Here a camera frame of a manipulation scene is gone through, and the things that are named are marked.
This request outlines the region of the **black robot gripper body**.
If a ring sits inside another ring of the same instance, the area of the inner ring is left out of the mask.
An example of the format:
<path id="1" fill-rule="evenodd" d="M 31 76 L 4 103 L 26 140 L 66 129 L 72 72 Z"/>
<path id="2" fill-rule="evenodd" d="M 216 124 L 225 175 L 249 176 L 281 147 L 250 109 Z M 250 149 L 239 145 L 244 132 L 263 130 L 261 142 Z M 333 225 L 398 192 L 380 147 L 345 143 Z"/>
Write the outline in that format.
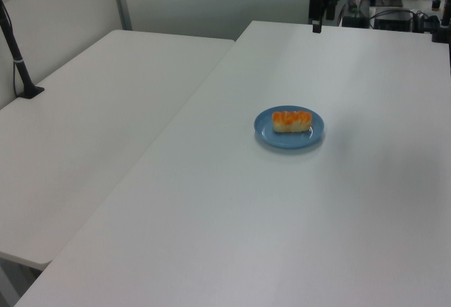
<path id="1" fill-rule="evenodd" d="M 326 19 L 326 7 L 327 5 L 335 5 L 335 10 L 339 0 L 309 0 L 309 19 L 310 20 L 322 20 Z"/>

